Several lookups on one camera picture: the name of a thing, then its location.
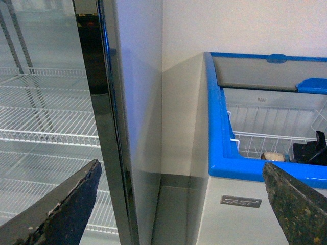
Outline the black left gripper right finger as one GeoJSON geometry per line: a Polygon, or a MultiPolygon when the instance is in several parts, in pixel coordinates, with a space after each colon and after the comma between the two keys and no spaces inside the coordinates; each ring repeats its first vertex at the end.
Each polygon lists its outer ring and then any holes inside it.
{"type": "Polygon", "coordinates": [[[288,244],[326,244],[326,197],[271,162],[262,175],[288,244]]]}

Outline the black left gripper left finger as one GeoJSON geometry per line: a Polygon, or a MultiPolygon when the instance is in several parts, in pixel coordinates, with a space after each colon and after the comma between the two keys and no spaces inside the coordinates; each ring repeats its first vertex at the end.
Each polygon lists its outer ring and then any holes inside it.
{"type": "Polygon", "coordinates": [[[94,208],[97,159],[1,226],[1,244],[79,244],[94,208]]]}

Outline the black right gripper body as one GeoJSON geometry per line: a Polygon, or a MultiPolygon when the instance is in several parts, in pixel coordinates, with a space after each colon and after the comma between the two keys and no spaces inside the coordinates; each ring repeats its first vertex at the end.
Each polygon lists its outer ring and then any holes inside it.
{"type": "Polygon", "coordinates": [[[307,144],[294,143],[292,161],[310,165],[326,165],[326,138],[322,131],[316,131],[316,141],[307,144]]]}

